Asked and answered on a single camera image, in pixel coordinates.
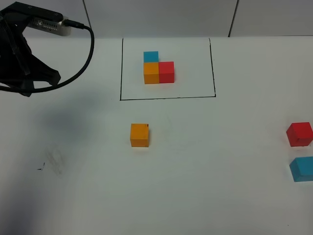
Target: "blue cube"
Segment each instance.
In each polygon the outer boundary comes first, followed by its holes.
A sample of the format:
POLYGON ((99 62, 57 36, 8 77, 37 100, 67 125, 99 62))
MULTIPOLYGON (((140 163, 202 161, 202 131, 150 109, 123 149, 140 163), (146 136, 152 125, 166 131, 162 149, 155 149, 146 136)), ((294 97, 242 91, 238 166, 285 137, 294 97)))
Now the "blue cube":
POLYGON ((145 51, 143 53, 143 62, 144 63, 158 62, 158 51, 145 51))
POLYGON ((295 158, 290 170, 295 182, 313 181, 313 157, 295 158))

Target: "block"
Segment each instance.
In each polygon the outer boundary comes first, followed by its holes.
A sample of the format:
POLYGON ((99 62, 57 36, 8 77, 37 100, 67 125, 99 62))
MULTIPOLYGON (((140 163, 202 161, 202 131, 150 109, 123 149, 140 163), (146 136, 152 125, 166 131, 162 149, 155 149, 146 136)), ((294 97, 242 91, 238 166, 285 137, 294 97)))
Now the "block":
POLYGON ((175 81, 174 62, 159 62, 160 83, 173 83, 175 81))
POLYGON ((313 131, 309 122, 292 123, 287 136, 291 147, 308 146, 313 140, 313 131))
POLYGON ((145 51, 143 53, 144 63, 157 63, 158 62, 158 51, 145 51))
POLYGON ((143 78, 145 84, 159 83, 158 63, 143 63, 143 78))
POLYGON ((290 170, 295 182, 313 181, 313 157, 295 158, 290 170))
POLYGON ((149 147, 149 125, 132 123, 131 126, 132 147, 149 147))

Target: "red cube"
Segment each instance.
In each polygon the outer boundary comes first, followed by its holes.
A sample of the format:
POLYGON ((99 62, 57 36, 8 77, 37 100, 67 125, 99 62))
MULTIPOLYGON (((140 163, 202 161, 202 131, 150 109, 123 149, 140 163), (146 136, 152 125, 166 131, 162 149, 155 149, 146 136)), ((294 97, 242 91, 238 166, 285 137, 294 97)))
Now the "red cube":
POLYGON ((173 83, 175 81, 174 62, 159 62, 158 73, 160 83, 173 83))
POLYGON ((313 141, 313 131, 309 122, 292 123, 287 130, 291 147, 308 146, 313 141))

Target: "orange cube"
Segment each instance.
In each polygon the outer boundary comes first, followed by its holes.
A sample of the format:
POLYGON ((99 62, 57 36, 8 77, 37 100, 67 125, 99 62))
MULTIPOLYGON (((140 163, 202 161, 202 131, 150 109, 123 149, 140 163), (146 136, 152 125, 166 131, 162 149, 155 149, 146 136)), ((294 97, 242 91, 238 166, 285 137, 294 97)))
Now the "orange cube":
POLYGON ((149 125, 134 124, 131 126, 132 147, 149 147, 149 125))
POLYGON ((143 63, 143 78, 145 84, 160 83, 158 77, 158 63, 143 63))

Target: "black cable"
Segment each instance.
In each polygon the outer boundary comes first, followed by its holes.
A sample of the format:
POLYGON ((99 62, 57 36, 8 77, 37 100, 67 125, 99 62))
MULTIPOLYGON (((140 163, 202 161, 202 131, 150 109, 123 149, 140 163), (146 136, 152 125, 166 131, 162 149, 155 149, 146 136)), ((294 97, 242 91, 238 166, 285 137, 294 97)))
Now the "black cable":
POLYGON ((71 77, 70 79, 59 83, 56 86, 51 86, 51 87, 44 87, 44 88, 37 88, 37 89, 18 89, 18 88, 10 88, 10 87, 5 87, 5 86, 0 86, 0 91, 5 91, 5 92, 14 92, 14 93, 41 93, 41 92, 48 92, 48 91, 52 91, 58 88, 61 88, 63 86, 66 86, 67 84, 71 83, 72 81, 76 80, 80 75, 82 75, 82 73, 86 70, 86 68, 88 67, 92 55, 93 55, 93 49, 94 49, 94 33, 92 31, 91 28, 89 28, 88 26, 83 25, 82 23, 79 22, 75 22, 75 21, 70 21, 70 20, 64 20, 63 22, 64 25, 66 26, 71 26, 74 28, 80 28, 80 29, 86 29, 89 31, 90 36, 91 36, 91 45, 90 45, 90 52, 89 52, 89 56, 87 58, 87 61, 85 62, 84 66, 78 71, 78 73, 76 73, 73 77, 71 77))

